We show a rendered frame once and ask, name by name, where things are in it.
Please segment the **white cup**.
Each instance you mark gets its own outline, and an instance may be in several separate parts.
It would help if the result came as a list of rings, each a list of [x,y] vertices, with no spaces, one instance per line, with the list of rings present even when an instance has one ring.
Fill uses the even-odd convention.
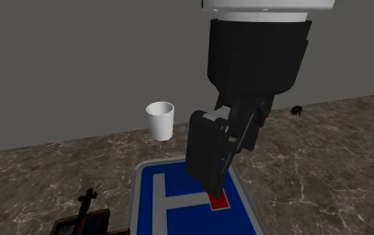
[[[152,138],[166,142],[173,136],[174,106],[167,101],[156,101],[146,107]]]

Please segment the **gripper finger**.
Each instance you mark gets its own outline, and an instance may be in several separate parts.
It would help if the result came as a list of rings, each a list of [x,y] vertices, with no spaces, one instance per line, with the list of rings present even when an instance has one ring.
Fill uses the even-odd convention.
[[[213,198],[222,195],[231,145],[230,126],[226,119],[209,119],[204,111],[190,116],[185,172],[201,183]]]
[[[264,99],[259,96],[237,99],[232,103],[228,120],[232,128],[231,136],[236,139],[232,144],[233,152],[254,150],[262,125],[263,107]]]

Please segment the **blue tray with grey rim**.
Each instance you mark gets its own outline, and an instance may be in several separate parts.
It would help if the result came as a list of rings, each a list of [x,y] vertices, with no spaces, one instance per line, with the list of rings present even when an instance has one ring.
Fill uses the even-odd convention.
[[[146,160],[132,175],[130,235],[268,235],[230,167],[221,197],[184,171],[183,157]]]

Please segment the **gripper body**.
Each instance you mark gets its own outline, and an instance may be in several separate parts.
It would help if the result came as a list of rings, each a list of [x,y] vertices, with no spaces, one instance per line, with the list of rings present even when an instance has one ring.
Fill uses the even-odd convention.
[[[312,22],[247,22],[212,19],[207,76],[218,90],[216,109],[258,97],[267,118],[276,95],[294,84]]]

